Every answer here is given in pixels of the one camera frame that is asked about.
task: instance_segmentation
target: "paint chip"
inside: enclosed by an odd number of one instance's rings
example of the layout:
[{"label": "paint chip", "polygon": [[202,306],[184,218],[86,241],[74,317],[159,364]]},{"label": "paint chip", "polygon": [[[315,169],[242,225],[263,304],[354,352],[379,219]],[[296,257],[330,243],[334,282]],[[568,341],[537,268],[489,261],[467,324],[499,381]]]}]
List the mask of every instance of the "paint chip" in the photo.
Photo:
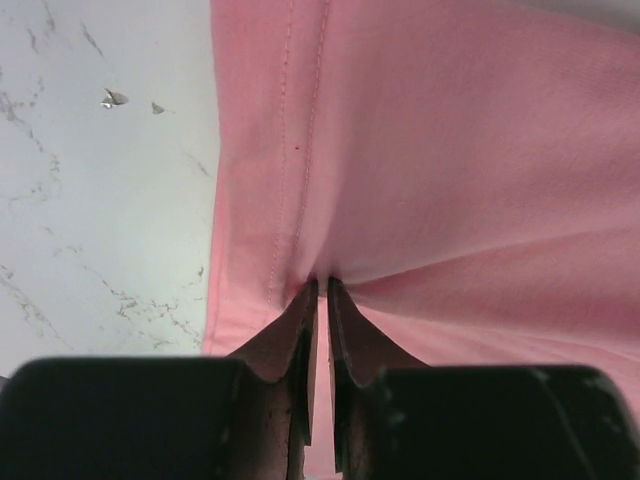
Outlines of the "paint chip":
[{"label": "paint chip", "polygon": [[151,113],[153,113],[154,115],[160,115],[162,112],[164,112],[164,108],[162,108],[156,102],[151,102]]},{"label": "paint chip", "polygon": [[118,105],[124,105],[125,103],[129,103],[129,99],[121,93],[112,92],[108,88],[105,88],[107,91],[107,96],[104,97],[104,100],[100,103],[104,108],[111,109],[113,107],[117,107]]}]

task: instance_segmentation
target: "pink towel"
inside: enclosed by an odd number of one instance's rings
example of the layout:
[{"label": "pink towel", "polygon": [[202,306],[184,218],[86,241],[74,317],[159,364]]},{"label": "pink towel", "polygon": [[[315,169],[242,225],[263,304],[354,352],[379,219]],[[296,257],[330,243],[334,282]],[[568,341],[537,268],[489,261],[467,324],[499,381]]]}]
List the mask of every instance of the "pink towel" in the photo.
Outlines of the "pink towel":
[{"label": "pink towel", "polygon": [[587,363],[640,417],[640,38],[491,0],[212,10],[205,353],[334,274],[427,363]]}]

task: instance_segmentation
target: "white surface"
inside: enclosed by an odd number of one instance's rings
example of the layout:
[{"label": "white surface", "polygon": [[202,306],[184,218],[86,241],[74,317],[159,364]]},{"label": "white surface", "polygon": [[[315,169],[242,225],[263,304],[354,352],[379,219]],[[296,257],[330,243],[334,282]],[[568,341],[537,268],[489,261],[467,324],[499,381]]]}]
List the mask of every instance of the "white surface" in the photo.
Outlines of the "white surface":
[{"label": "white surface", "polygon": [[[0,0],[0,375],[48,355],[199,352],[209,25],[208,0]],[[104,88],[129,103],[102,108]]]}]

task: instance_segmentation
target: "stitched seam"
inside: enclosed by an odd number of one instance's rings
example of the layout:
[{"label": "stitched seam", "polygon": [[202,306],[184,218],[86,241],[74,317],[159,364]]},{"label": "stitched seam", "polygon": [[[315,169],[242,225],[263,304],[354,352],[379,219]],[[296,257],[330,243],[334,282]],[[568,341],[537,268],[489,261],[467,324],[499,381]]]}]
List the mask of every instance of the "stitched seam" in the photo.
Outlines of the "stitched seam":
[{"label": "stitched seam", "polygon": [[[311,155],[313,153],[313,133],[316,119],[316,105],[318,104],[318,90],[320,87],[320,66],[322,64],[322,47],[324,46],[324,34],[325,27],[327,26],[327,17],[329,16],[329,2],[324,2],[324,14],[322,16],[322,25],[320,26],[320,39],[318,41],[318,53],[316,54],[316,81],[313,86],[313,96],[311,97],[311,113],[309,115],[309,134],[307,136],[307,158],[305,160],[305,172],[304,172],[304,186],[302,189],[302,206],[300,208],[300,215],[298,217],[298,225],[296,227],[296,236],[293,241],[293,252],[291,254],[291,260],[289,264],[289,270],[292,269],[295,262],[296,254],[298,253],[298,245],[300,243],[300,234],[302,232],[302,222],[307,210],[307,193],[309,189],[309,172],[311,170]],[[285,283],[285,289],[283,297],[286,297],[288,290],[288,281]]]},{"label": "stitched seam", "polygon": [[278,263],[278,255],[280,253],[280,241],[282,236],[282,216],[284,209],[284,173],[287,161],[287,136],[286,136],[286,124],[285,124],[285,101],[287,95],[287,73],[289,67],[289,52],[291,46],[291,30],[293,24],[293,1],[289,2],[289,20],[287,24],[287,39],[284,44],[284,60],[282,62],[282,84],[281,84],[281,100],[280,100],[280,127],[282,130],[282,163],[280,165],[280,204],[278,206],[278,220],[277,220],[277,232],[276,239],[273,246],[273,260],[271,264],[271,272],[269,273],[269,293],[267,296],[267,308],[271,306],[273,300],[273,282],[275,280],[276,266]]}]

